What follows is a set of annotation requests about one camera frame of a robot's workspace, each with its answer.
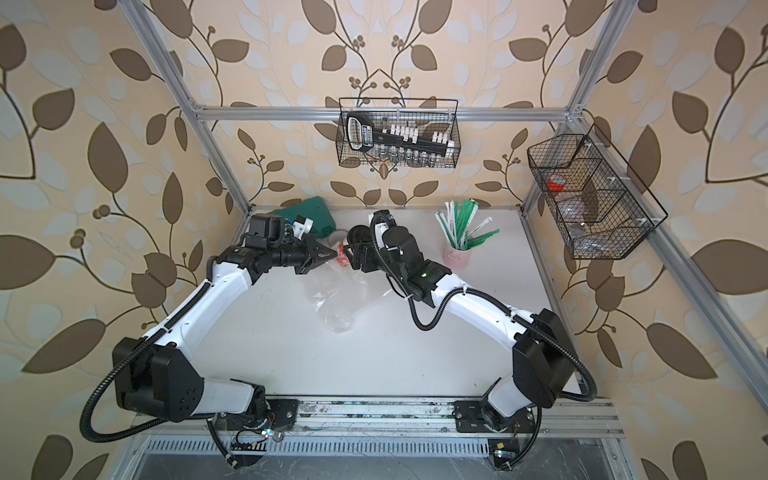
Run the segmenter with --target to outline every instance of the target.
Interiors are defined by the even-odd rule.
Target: plastic bag
[[[380,279],[373,273],[352,270],[338,260],[346,260],[343,253],[339,258],[318,266],[304,278],[306,295],[320,319],[335,333],[345,332],[353,327],[356,314],[382,298],[389,287],[373,286],[372,281]]]

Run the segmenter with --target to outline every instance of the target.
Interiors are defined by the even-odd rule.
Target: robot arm
[[[514,373],[499,379],[482,400],[483,420],[494,430],[519,409],[532,403],[549,408],[580,365],[559,318],[548,310],[533,314],[506,306],[466,285],[447,267],[425,260],[414,237],[398,227],[387,210],[376,212],[383,222],[350,230],[345,254],[352,268],[383,270],[407,295],[414,322],[429,330],[448,311],[465,319],[512,353]],[[159,422],[180,422],[195,415],[226,412],[240,415],[246,427],[257,427],[269,415],[264,388],[227,379],[204,379],[190,364],[202,339],[229,305],[273,266],[293,266],[297,274],[336,257],[303,228],[291,230],[274,215],[254,215],[240,245],[209,260],[207,278],[161,324],[141,339],[125,338],[113,350],[115,367],[88,400],[81,417],[81,433],[93,442],[109,442],[133,435]],[[375,232],[376,241],[372,239]],[[437,307],[424,325],[415,316],[413,301]],[[579,368],[582,375],[586,369]],[[91,427],[96,402],[114,380],[118,405],[157,417],[116,434],[100,434]],[[588,401],[594,398],[572,395]]]

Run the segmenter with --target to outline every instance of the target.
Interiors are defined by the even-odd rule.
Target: pink cup
[[[456,250],[446,243],[442,249],[442,262],[451,270],[463,270],[469,265],[471,250]]]

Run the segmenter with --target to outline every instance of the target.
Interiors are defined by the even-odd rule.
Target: wire mesh basket
[[[598,148],[604,135],[563,134],[528,149],[528,165],[541,189],[565,246],[575,260],[625,258],[667,218],[647,185],[637,185],[663,215],[647,212]]]
[[[457,100],[442,98],[340,98],[339,165],[455,168],[457,108]]]

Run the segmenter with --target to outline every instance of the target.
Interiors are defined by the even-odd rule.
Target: green cloth
[[[270,213],[280,215],[290,223],[293,223],[299,215],[309,218],[314,222],[310,233],[317,238],[328,237],[336,229],[336,222],[333,221],[328,207],[326,207],[325,202],[320,197],[312,197],[300,204],[273,210]]]

